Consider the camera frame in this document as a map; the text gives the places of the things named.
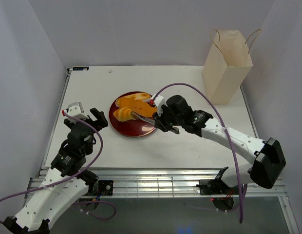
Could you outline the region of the metal serving tongs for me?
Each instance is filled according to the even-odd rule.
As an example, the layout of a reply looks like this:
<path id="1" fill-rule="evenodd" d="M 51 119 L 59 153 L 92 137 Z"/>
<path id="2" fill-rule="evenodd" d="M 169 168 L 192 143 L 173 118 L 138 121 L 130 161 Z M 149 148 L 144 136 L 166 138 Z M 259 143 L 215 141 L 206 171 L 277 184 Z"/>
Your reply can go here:
<path id="1" fill-rule="evenodd" d="M 163 127 L 163 126 L 160 126 L 159 124 L 159 121 L 155 121 L 154 119 L 152 118 L 149 118 L 149 117 L 144 117 L 136 112 L 131 112 L 131 116 L 134 118 L 134 119 L 137 119 L 137 120 L 142 120 L 144 122 L 147 122 L 147 123 L 150 123 L 152 124 L 155 128 L 157 129 L 160 129 L 162 132 L 173 132 L 175 134 L 180 134 L 179 132 L 179 129 L 174 127 L 174 126 L 169 126 L 169 127 Z"/>

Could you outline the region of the striped orange croissant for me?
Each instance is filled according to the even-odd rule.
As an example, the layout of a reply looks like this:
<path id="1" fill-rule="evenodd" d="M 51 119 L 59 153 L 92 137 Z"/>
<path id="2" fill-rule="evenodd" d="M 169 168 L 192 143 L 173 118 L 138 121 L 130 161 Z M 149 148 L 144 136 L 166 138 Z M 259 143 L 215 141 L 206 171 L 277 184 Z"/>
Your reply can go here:
<path id="1" fill-rule="evenodd" d="M 125 122 L 129 120 L 133 120 L 132 117 L 132 111 L 131 109 L 127 107 L 118 108 L 116 111 L 113 112 L 113 116 L 119 121 L 119 122 Z"/>

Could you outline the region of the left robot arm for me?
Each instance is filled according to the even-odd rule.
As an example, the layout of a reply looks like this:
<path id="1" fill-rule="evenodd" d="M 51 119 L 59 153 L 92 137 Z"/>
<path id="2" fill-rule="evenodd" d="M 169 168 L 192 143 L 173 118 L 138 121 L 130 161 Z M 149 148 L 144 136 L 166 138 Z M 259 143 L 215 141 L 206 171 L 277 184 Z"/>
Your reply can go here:
<path id="1" fill-rule="evenodd" d="M 64 124 L 70 129 L 40 187 L 31 190 L 29 202 L 14 216 L 8 216 L 3 226 L 13 234 L 48 234 L 70 205 L 83 194 L 98 190 L 94 173 L 83 169 L 86 156 L 93 152 L 94 135 L 108 126 L 103 111 L 90 109 L 95 117 L 85 115 L 75 103 L 62 111 Z"/>

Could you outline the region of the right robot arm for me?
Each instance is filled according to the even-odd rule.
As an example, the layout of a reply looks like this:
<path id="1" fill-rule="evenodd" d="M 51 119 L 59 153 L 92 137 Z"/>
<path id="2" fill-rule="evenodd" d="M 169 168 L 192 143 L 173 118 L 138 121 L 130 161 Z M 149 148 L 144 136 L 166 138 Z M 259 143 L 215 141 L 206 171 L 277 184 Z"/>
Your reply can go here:
<path id="1" fill-rule="evenodd" d="M 156 125 L 142 120 L 118 121 L 117 96 L 96 99 L 95 106 L 109 121 L 94 146 L 97 168 L 225 168 L 215 181 L 226 194 L 238 183 L 256 183 L 270 189 L 285 166 L 278 141 L 254 138 L 247 120 L 229 127 L 213 108 L 191 105 L 180 95 L 156 96 L 149 115 Z"/>

